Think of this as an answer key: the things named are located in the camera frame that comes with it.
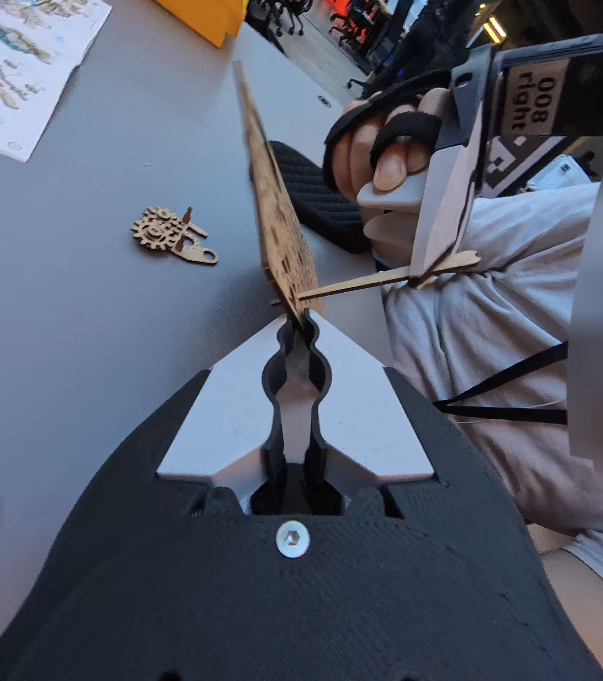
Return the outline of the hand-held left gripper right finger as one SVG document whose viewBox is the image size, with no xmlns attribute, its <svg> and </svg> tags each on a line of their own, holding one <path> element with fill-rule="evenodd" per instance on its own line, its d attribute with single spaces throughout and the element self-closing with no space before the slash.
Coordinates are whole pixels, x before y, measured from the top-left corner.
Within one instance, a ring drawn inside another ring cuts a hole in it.
<svg viewBox="0 0 603 681">
<path fill-rule="evenodd" d="M 303 488 L 315 515 L 341 515 L 364 488 L 418 483 L 435 472 L 388 368 L 315 311 L 303 339 L 312 405 Z"/>
</svg>

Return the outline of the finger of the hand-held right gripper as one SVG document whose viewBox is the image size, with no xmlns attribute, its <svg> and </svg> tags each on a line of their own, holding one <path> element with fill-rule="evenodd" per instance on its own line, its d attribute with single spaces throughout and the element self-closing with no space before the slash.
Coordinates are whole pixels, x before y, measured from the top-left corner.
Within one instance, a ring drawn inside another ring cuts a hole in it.
<svg viewBox="0 0 603 681">
<path fill-rule="evenodd" d="M 433 277 L 455 273 L 479 262 L 475 251 L 458 252 L 474 202 L 479 141 L 433 153 L 427 167 L 409 285 L 421 289 Z"/>
</svg>

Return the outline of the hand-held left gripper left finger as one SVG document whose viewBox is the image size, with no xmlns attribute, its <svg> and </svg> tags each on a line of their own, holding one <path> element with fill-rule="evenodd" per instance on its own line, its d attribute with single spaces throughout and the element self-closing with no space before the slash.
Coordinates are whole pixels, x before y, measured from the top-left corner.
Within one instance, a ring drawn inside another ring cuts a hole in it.
<svg viewBox="0 0 603 681">
<path fill-rule="evenodd" d="M 213 365 L 157 475 L 228 488 L 242 511 L 284 472 L 278 392 L 287 381 L 289 319 L 281 315 Z"/>
</svg>

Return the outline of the thin wooden stick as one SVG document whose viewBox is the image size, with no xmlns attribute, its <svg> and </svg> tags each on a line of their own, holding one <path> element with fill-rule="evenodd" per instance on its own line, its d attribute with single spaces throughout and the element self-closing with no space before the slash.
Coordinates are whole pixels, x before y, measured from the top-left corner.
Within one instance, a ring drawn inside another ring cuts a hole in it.
<svg viewBox="0 0 603 681">
<path fill-rule="evenodd" d="M 300 301 L 316 300 L 330 295 L 355 292 L 372 287 L 402 282 L 410 282 L 416 289 L 421 289 L 434 278 L 467 270 L 478 264 L 480 260 L 480 256 L 476 251 L 462 251 L 447 256 L 420 278 L 410 277 L 409 267 L 404 266 L 376 272 L 372 275 L 354 278 L 341 283 L 319 287 L 299 294 L 298 299 Z"/>
</svg>

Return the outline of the wooden laser-cut parts sheet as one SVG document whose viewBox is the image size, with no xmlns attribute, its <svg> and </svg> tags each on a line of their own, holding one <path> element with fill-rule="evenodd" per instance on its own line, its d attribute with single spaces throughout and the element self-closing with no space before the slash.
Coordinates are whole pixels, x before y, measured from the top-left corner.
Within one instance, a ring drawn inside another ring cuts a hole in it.
<svg viewBox="0 0 603 681">
<path fill-rule="evenodd" d="M 301 299 L 301 294 L 319 287 L 314 257 L 249 90 L 244 66 L 236 60 L 233 67 L 256 206 L 261 265 L 290 322 L 303 334 L 306 310 L 324 316 L 322 303 Z"/>
</svg>

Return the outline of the wooden gear assembly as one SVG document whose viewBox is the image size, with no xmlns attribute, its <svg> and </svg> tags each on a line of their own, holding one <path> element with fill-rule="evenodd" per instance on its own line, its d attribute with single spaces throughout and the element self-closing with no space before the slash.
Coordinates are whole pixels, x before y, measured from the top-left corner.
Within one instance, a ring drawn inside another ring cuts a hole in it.
<svg viewBox="0 0 603 681">
<path fill-rule="evenodd" d="M 134 222 L 133 237 L 146 249 L 170 253 L 193 264 L 215 266 L 219 256 L 203 245 L 209 233 L 192 221 L 192 213 L 191 206 L 182 217 L 170 209 L 149 207 Z"/>
</svg>

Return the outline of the person's left forearm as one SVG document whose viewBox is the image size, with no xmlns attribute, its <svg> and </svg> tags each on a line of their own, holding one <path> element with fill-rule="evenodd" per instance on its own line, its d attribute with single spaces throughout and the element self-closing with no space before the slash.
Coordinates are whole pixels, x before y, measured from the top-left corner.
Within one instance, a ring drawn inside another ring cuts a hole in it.
<svg viewBox="0 0 603 681">
<path fill-rule="evenodd" d="M 603 668 L 603 579 L 564 549 L 541 559 L 571 623 Z"/>
</svg>

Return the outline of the person's right hand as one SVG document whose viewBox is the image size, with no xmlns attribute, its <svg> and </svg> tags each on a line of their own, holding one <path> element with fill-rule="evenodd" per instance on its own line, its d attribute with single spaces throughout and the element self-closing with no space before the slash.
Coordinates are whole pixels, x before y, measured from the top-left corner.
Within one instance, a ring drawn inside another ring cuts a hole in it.
<svg viewBox="0 0 603 681">
<path fill-rule="evenodd" d="M 392 119 L 421 112 L 442 118 L 448 104 L 448 89 L 435 88 L 414 101 L 400 104 L 389 112 L 380 112 L 348 132 L 338 141 L 331 157 L 332 174 L 337 189 L 348 199 L 357 195 L 368 183 L 379 193 L 388 193 L 401 186 L 408 176 L 425 170 L 431 151 L 425 143 L 411 135 L 400 135 L 384 149 L 372 167 L 371 151 L 382 129 Z"/>
</svg>

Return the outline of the black-and-white marker sign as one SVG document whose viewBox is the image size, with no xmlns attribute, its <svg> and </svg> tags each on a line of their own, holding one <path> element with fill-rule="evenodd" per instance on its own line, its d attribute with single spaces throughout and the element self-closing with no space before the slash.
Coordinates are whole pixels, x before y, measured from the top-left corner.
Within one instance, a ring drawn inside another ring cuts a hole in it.
<svg viewBox="0 0 603 681">
<path fill-rule="evenodd" d="M 558 147 L 561 135 L 499 135 L 488 148 L 485 173 L 479 196 L 497 198 L 509 186 Z"/>
</svg>

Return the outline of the black wrist rest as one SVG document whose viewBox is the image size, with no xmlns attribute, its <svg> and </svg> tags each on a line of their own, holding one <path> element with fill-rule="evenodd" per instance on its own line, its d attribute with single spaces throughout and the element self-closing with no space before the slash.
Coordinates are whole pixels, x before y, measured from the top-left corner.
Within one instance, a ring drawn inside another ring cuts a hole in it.
<svg viewBox="0 0 603 681">
<path fill-rule="evenodd" d="M 329 189 L 322 169 L 296 149 L 279 141 L 269 144 L 299 222 L 344 251 L 371 251 L 357 203 Z"/>
</svg>

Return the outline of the person's white shirt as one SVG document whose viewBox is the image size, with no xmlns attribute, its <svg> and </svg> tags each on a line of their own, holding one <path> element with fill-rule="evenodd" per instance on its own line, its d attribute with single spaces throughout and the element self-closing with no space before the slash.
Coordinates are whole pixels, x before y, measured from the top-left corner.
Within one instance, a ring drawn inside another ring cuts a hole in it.
<svg viewBox="0 0 603 681">
<path fill-rule="evenodd" d="M 445 400 L 566 341 L 599 187 L 477 199 L 460 249 L 480 262 L 384 298 L 396 369 L 430 400 Z M 522 516 L 575 534 L 566 549 L 603 579 L 603 474 L 570 455 L 567 428 L 468 417 L 462 429 Z"/>
</svg>

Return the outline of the row of black office chairs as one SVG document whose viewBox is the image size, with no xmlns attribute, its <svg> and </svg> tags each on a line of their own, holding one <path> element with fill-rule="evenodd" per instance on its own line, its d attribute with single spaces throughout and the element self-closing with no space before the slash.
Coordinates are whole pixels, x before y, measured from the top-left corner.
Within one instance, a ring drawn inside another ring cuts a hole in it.
<svg viewBox="0 0 603 681">
<path fill-rule="evenodd" d="M 375 78 L 386 1 L 251 1 L 246 21 L 337 98 Z"/>
</svg>

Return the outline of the yellow plastic bin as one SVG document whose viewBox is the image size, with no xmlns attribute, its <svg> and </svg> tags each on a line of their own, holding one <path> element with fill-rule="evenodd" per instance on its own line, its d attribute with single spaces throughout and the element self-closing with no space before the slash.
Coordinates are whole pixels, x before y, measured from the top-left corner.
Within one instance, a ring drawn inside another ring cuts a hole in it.
<svg viewBox="0 0 603 681">
<path fill-rule="evenodd" d="M 237 39 L 249 1 L 156 1 L 173 16 L 221 48 L 227 36 Z"/>
</svg>

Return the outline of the white instruction booklet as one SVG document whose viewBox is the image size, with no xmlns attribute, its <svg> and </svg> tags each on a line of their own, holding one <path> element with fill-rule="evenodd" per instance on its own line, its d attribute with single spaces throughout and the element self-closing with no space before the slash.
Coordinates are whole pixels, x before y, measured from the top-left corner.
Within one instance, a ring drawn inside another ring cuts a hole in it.
<svg viewBox="0 0 603 681">
<path fill-rule="evenodd" d="M 0 154 L 29 160 L 109 17 L 104 1 L 0 1 Z"/>
</svg>

